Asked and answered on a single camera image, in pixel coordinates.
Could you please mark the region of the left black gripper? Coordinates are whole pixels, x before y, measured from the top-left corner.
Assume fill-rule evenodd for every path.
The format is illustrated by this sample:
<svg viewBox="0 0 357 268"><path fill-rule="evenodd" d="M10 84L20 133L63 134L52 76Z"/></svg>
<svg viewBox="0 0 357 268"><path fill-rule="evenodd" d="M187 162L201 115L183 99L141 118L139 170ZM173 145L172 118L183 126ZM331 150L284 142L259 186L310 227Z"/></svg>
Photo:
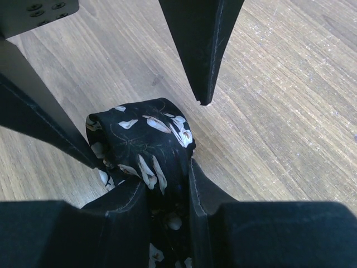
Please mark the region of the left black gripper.
<svg viewBox="0 0 357 268"><path fill-rule="evenodd" d="M78 10L78 0L1 0L1 37L22 34Z"/></svg>

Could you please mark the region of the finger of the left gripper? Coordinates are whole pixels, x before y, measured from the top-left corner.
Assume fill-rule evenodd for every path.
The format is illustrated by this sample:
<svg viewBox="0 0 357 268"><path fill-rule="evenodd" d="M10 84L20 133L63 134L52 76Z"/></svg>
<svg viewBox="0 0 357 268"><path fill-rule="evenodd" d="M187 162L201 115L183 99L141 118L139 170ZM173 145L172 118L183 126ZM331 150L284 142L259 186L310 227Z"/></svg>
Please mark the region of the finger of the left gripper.
<svg viewBox="0 0 357 268"><path fill-rule="evenodd" d="M159 1L197 101L211 103L242 0Z"/></svg>
<svg viewBox="0 0 357 268"><path fill-rule="evenodd" d="M1 39L1 126L51 144L90 168L101 164L18 47Z"/></svg>

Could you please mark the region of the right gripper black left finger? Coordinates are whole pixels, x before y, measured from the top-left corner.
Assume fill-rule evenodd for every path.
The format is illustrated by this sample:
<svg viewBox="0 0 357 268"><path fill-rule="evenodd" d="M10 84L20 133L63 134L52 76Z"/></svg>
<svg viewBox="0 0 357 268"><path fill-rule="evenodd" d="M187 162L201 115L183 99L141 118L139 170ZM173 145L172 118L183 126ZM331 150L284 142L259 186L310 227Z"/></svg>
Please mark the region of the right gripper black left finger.
<svg viewBox="0 0 357 268"><path fill-rule="evenodd" d="M82 208L63 200L1 203L2 267L147 267L149 237L138 180Z"/></svg>

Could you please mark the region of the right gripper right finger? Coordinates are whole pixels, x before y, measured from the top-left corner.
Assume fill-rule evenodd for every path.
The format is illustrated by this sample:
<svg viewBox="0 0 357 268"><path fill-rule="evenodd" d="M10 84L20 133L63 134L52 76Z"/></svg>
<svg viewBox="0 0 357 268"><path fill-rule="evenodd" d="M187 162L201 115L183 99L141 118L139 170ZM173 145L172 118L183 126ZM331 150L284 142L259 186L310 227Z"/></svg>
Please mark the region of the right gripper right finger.
<svg viewBox="0 0 357 268"><path fill-rule="evenodd" d="M356 216L338 202L242 202L189 165L193 267L355 267Z"/></svg>

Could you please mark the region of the black floral tie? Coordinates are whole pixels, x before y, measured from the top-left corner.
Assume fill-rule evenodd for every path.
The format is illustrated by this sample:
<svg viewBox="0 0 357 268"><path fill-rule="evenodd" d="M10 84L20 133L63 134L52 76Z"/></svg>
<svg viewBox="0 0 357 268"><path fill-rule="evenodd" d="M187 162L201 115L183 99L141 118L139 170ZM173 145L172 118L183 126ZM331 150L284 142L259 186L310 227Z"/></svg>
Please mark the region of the black floral tie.
<svg viewBox="0 0 357 268"><path fill-rule="evenodd" d="M196 143L184 114L157 98L92 113L85 127L107 190L131 179L146 186L149 267L191 267L189 163Z"/></svg>

